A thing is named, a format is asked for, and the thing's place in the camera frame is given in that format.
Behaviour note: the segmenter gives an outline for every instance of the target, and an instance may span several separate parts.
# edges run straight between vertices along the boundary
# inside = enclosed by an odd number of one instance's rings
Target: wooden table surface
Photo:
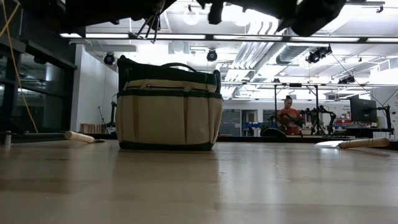
[[[119,151],[116,141],[0,150],[0,223],[398,223],[398,153],[218,143]]]

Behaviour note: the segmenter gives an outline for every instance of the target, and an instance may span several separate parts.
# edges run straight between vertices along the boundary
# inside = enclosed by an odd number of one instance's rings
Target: ceiling
[[[384,10],[376,13],[379,6],[345,6],[339,17],[328,24],[316,35],[349,35],[370,36],[385,35],[398,36],[398,1],[386,1]],[[210,25],[207,21],[208,7],[200,9],[196,1],[177,1],[169,7],[160,17],[160,34],[275,34],[277,20],[267,15],[246,11],[243,14],[233,6],[223,12],[223,22],[217,26]],[[119,25],[110,22],[97,24],[86,28],[87,33],[136,33],[144,21],[134,22],[130,19],[120,20]],[[299,54],[288,50],[289,57],[294,55],[288,64],[277,64],[275,58],[285,52],[285,44],[254,43],[251,50],[244,49],[242,42],[217,42],[217,41],[160,41],[155,44],[142,40],[90,40],[83,42],[92,46],[96,53],[105,55],[105,46],[122,46],[126,51],[115,52],[132,58],[140,63],[161,65],[169,62],[182,62],[203,72],[212,72],[218,68],[223,79],[231,81],[257,80],[270,82],[274,78],[282,77],[284,82],[319,82],[320,78],[325,83],[336,83],[339,77],[347,75],[347,70],[357,80],[365,82],[371,74],[371,69],[389,58],[398,57],[398,45],[394,44],[331,44],[333,55],[327,56],[316,64],[309,65],[305,61],[309,51],[316,49],[317,45],[295,46],[293,49]],[[218,54],[216,62],[208,62],[206,55],[208,49],[214,48]],[[230,68],[236,66],[250,68],[241,70],[235,75]]]

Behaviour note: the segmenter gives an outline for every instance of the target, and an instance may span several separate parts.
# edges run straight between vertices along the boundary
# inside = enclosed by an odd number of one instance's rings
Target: dark green trim
[[[129,150],[161,150],[161,151],[210,151],[213,144],[210,142],[191,145],[146,144],[136,142],[121,142],[121,149]]]
[[[203,91],[170,91],[170,90],[124,90],[118,93],[120,96],[177,96],[223,99],[219,93],[207,93]]]
[[[181,82],[195,82],[217,86],[217,79],[214,74],[203,72],[188,72],[178,68],[167,68],[156,65],[136,63],[127,58],[118,59],[119,76],[126,77],[126,81],[135,80],[170,80]]]

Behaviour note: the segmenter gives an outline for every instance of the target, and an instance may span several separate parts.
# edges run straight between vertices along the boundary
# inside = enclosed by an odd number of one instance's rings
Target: person
[[[277,121],[286,135],[300,134],[301,121],[300,113],[292,108],[293,100],[290,96],[286,96],[284,100],[284,108],[278,112]]]

